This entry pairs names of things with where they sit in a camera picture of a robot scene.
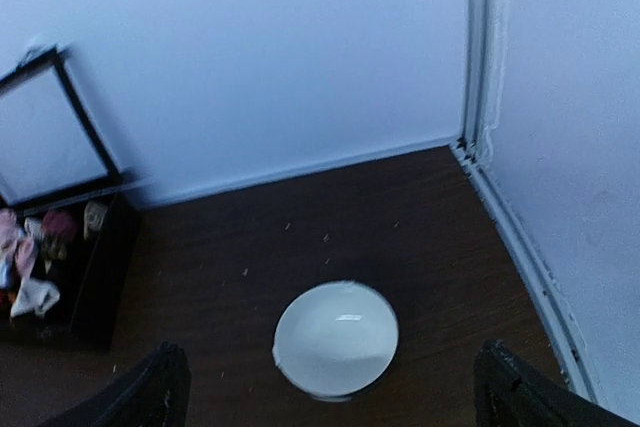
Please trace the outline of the white bowl dark outside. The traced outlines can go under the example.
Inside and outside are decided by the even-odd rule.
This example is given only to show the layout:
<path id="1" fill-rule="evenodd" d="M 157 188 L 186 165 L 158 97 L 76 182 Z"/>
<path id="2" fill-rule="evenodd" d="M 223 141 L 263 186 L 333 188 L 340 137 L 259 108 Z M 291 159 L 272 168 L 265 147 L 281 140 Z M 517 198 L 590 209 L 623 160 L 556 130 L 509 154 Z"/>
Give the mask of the white bowl dark outside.
<path id="1" fill-rule="evenodd" d="M 399 344 L 389 301 L 354 281 L 332 281 L 296 297 L 274 330 L 275 366 L 294 387 L 321 402 L 345 402 L 388 370 Z"/>

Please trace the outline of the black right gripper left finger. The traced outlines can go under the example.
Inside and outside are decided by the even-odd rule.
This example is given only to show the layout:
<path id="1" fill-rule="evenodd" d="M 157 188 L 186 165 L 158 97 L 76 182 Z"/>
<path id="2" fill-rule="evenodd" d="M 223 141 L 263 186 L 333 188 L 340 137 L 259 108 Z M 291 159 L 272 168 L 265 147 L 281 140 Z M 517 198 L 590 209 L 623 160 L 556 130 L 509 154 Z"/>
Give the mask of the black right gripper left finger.
<path id="1" fill-rule="evenodd" d="M 183 348 L 165 342 L 96 395 L 45 426 L 183 426 L 191 371 Z"/>

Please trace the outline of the tan rolled sock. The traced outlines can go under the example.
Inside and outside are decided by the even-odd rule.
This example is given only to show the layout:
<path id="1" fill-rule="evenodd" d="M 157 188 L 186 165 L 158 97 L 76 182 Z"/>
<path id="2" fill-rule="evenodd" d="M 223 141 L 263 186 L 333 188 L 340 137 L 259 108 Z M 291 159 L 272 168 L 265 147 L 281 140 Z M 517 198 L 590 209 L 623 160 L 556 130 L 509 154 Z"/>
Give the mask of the tan rolled sock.
<path id="1" fill-rule="evenodd" d="M 101 202 L 90 201 L 84 209 L 83 237 L 89 240 L 101 230 L 108 212 L 108 206 Z"/>

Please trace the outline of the white sock in box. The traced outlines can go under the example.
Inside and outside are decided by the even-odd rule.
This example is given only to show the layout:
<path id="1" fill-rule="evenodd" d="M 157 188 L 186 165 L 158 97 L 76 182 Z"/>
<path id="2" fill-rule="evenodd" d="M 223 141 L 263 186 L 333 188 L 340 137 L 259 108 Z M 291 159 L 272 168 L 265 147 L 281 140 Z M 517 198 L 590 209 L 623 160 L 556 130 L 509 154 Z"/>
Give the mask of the white sock in box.
<path id="1" fill-rule="evenodd" d="M 54 283 L 23 278 L 11 307 L 10 317 L 33 314 L 38 318 L 44 318 L 46 313 L 59 302 L 60 297 L 60 291 Z"/>

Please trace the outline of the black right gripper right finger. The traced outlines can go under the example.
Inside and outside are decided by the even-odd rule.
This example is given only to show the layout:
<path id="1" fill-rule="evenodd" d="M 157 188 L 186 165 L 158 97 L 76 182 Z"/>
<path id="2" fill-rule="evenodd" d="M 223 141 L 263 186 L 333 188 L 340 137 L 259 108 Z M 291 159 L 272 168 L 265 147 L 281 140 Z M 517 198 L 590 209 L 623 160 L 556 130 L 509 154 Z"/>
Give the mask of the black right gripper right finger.
<path id="1" fill-rule="evenodd" d="M 474 359 L 478 426 L 616 427 L 633 423 L 555 384 L 500 341 Z"/>

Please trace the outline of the dark red rolled sock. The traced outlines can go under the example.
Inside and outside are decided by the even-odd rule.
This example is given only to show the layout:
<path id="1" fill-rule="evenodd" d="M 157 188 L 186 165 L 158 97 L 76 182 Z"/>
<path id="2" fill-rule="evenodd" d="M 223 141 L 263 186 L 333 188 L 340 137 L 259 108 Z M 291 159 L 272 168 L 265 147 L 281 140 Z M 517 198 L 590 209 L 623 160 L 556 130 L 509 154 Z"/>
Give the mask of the dark red rolled sock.
<path id="1" fill-rule="evenodd" d="M 44 255 L 52 260 L 64 260 L 67 247 L 74 241 L 77 231 L 77 223 L 68 212 L 48 211 L 42 219 L 41 247 Z"/>

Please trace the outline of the pink rolled sock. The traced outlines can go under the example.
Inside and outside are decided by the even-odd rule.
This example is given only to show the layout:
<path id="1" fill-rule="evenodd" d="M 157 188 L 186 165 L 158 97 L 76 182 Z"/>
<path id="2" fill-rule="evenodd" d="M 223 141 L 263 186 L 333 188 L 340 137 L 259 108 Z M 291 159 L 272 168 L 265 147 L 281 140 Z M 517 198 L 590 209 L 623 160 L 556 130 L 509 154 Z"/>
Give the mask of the pink rolled sock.
<path id="1" fill-rule="evenodd" d="M 29 278 L 38 256 L 36 241 L 17 223 L 10 209 L 1 210 L 1 288 L 12 285 L 12 276 Z"/>

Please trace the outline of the black box with glass lid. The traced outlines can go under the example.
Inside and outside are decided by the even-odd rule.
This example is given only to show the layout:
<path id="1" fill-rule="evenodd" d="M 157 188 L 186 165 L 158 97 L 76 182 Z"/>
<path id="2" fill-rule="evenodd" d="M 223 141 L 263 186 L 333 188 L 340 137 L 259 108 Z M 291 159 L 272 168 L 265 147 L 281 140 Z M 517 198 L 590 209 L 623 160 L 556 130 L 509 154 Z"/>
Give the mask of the black box with glass lid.
<path id="1" fill-rule="evenodd" d="M 49 281 L 61 297 L 44 318 L 10 317 L 21 280 L 1 288 L 5 342 L 68 350 L 109 349 L 142 217 L 127 191 L 134 175 L 104 144 L 56 47 L 34 50 L 1 79 L 1 210 L 10 209 L 37 245 L 29 278 Z M 83 237 L 88 202 L 108 206 L 100 232 Z M 78 226 L 64 260 L 41 247 L 42 219 L 64 210 Z"/>

